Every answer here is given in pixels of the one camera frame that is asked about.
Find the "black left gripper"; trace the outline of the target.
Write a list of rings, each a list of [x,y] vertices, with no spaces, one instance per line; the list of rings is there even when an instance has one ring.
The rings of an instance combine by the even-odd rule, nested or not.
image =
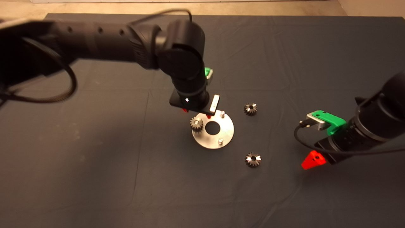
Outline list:
[[[180,108],[185,113],[189,111],[203,113],[208,119],[215,115],[219,102],[220,95],[210,95],[206,87],[195,93],[182,93],[174,89],[169,98],[171,106]]]

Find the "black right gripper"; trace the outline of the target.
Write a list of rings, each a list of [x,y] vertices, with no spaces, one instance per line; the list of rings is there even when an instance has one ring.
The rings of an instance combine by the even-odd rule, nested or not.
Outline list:
[[[351,119],[346,125],[324,139],[315,143],[315,147],[337,152],[366,151],[371,148],[370,127],[360,120]],[[304,170],[309,170],[327,163],[324,156],[312,150],[301,163]]]

